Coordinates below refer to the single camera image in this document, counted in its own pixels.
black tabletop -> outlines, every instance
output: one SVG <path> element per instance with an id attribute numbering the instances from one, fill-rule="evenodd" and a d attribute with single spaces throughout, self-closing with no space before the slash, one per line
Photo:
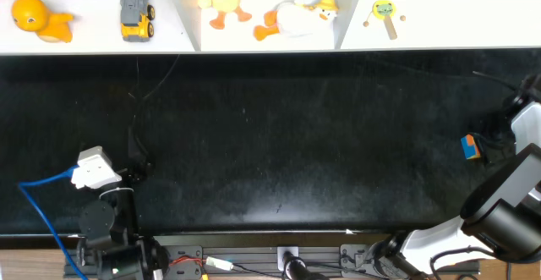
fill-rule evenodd
<path id="1" fill-rule="evenodd" d="M 427 227 L 458 215 L 487 177 L 460 139 L 537 50 L 186 55 L 141 109 L 156 158 L 135 186 L 147 233 Z M 47 233 L 17 190 L 102 145 L 127 160 L 129 93 L 176 56 L 0 58 L 0 233 Z M 68 180 L 31 194 L 60 233 L 96 195 Z"/>

white plush duck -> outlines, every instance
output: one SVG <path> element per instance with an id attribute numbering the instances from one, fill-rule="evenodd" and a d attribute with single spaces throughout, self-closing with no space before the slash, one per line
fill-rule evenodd
<path id="1" fill-rule="evenodd" d="M 314 6 L 304 4 L 304 0 L 280 3 L 276 10 L 265 14 L 265 25 L 256 26 L 255 39 L 263 41 L 267 36 L 306 36 L 328 28 L 336 17 L 338 7 L 335 0 L 321 0 Z"/>

toy truck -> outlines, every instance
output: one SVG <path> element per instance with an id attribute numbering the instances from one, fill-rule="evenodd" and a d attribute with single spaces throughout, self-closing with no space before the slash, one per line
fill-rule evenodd
<path id="1" fill-rule="evenodd" d="M 120 27 L 128 42 L 147 42 L 154 35 L 151 21 L 156 17 L 149 0 L 120 0 Z"/>

plush toy orange foot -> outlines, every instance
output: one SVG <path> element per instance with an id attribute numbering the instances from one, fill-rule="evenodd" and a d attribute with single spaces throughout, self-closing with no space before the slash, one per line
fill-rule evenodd
<path id="1" fill-rule="evenodd" d="M 226 20 L 226 13 L 224 12 L 218 12 L 218 18 L 213 19 L 210 22 L 210 26 L 214 27 L 217 30 L 223 30 L 226 27 L 225 21 Z"/>
<path id="2" fill-rule="evenodd" d="M 278 18 L 278 11 L 272 10 L 265 14 L 265 25 L 272 26 L 275 25 Z"/>
<path id="3" fill-rule="evenodd" d="M 235 13 L 238 15 L 238 20 L 241 22 L 246 22 L 250 19 L 252 19 L 252 14 L 245 13 L 240 6 L 235 9 Z"/>
<path id="4" fill-rule="evenodd" d="M 278 30 L 278 26 L 274 25 L 271 27 L 264 27 L 264 26 L 255 26 L 254 29 L 254 37 L 257 39 L 257 41 L 263 41 L 267 36 L 274 35 L 279 33 L 280 30 Z"/>

blue cable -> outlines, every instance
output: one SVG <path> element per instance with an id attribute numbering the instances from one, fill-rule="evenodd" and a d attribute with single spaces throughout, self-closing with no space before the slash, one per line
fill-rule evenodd
<path id="1" fill-rule="evenodd" d="M 43 213 L 41 208 L 37 205 L 36 201 L 30 196 L 30 194 L 25 189 L 25 187 L 41 186 L 43 184 L 51 183 L 51 182 L 57 181 L 57 180 L 62 179 L 62 178 L 71 178 L 74 175 L 74 170 L 76 168 L 77 168 L 76 166 L 71 167 L 70 169 L 66 170 L 63 173 L 60 173 L 60 174 L 55 175 L 53 177 L 45 178 L 45 179 L 42 179 L 42 180 L 39 180 L 39 181 L 21 182 L 21 183 L 19 183 L 19 189 L 23 192 L 23 194 L 25 194 L 26 199 L 32 204 L 32 206 L 36 209 L 37 213 L 40 214 L 40 216 L 43 219 L 43 221 L 45 222 L 45 224 L 49 227 L 49 230 L 51 231 L 52 236 L 57 241 L 58 246 L 60 247 L 60 249 L 62 250 L 62 252 L 66 256 L 66 259 L 68 260 L 69 265 L 71 265 L 71 267 L 74 269 L 74 271 L 77 273 L 77 275 L 79 277 L 81 277 L 81 279 L 88 280 L 88 278 L 84 275 L 84 273 L 77 267 L 77 264 L 75 264 L 74 260 L 71 258 L 71 255 L 69 255 L 68 251 L 66 250 L 66 248 L 62 244 L 62 241 L 60 240 L 60 237 L 58 237 L 58 233 L 56 232 L 56 230 L 54 230 L 54 227 L 52 226 L 51 221 L 49 221 L 49 219 L 45 216 L 45 214 Z"/>

